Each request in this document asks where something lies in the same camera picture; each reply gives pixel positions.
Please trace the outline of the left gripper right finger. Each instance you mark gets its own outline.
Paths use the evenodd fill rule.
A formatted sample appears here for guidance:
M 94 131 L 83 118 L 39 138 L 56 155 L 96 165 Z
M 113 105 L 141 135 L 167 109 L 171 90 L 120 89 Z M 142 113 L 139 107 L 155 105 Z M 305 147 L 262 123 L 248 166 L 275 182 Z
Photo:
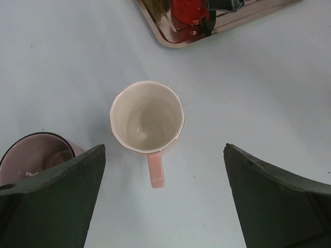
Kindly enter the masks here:
M 224 163 L 247 247 L 330 247 L 330 185 L 233 144 Z

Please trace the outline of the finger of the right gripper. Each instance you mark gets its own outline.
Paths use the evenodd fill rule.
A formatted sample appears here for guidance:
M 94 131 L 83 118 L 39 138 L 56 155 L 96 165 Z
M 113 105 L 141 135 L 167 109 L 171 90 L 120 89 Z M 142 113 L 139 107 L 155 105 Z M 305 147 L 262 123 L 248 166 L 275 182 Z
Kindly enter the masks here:
M 216 23 L 216 12 L 208 9 L 209 1 L 202 1 L 201 27 L 214 28 Z

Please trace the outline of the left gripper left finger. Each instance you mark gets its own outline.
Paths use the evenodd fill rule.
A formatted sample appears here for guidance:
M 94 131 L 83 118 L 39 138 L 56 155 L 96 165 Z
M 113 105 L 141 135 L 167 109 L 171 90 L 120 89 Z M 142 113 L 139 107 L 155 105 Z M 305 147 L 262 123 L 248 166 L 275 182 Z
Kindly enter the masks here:
M 1 186 L 1 247 L 83 247 L 106 166 L 106 148 Z

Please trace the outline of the red ceramic mug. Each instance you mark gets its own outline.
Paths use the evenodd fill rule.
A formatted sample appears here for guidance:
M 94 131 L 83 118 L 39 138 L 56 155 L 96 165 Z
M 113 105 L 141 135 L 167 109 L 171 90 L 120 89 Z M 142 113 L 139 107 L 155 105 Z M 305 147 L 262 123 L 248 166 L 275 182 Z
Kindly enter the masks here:
M 204 0 L 171 0 L 171 12 L 184 24 L 200 25 L 202 1 Z

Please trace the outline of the mauve ceramic cup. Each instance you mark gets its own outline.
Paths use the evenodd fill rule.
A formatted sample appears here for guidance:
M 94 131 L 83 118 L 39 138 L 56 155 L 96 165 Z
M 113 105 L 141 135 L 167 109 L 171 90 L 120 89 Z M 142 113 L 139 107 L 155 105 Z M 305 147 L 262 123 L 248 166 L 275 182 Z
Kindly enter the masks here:
M 67 162 L 85 150 L 51 132 L 36 132 L 16 141 L 1 158 L 1 186 Z

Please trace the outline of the pink ceramic mug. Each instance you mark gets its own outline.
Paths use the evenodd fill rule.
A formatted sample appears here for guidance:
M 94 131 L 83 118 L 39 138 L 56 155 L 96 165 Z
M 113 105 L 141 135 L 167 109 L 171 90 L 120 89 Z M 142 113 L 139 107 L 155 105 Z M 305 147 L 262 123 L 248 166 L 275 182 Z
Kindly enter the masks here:
M 147 156 L 152 187 L 164 187 L 161 156 L 178 140 L 185 123 L 179 96 L 167 85 L 135 82 L 115 97 L 109 116 L 116 140 Z

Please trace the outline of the metal serving tray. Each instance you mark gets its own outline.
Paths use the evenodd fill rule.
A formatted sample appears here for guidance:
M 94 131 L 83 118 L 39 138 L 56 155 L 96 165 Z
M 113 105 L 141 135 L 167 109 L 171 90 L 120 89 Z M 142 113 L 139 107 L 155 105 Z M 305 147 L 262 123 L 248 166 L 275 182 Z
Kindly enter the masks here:
M 183 48 L 203 38 L 250 22 L 275 12 L 294 1 L 209 1 L 209 10 L 216 12 L 214 28 L 188 25 L 177 20 L 171 12 L 171 1 L 137 1 L 137 6 L 160 44 Z

